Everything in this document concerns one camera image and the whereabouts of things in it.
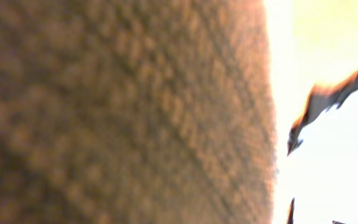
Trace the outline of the light blue denim shorts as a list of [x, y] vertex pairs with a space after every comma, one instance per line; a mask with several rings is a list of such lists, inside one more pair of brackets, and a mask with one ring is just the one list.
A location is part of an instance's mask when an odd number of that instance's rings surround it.
[[270, 223], [259, 0], [0, 0], [0, 223]]

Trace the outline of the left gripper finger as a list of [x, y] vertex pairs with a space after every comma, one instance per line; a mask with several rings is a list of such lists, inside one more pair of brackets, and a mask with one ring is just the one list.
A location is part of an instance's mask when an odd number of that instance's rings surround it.
[[347, 98], [358, 90], [358, 69], [344, 80], [332, 86], [315, 84], [309, 92], [302, 114], [291, 126], [287, 141], [287, 154], [298, 149], [303, 140], [300, 133], [313, 123], [320, 114], [329, 111], [333, 106], [339, 109]]

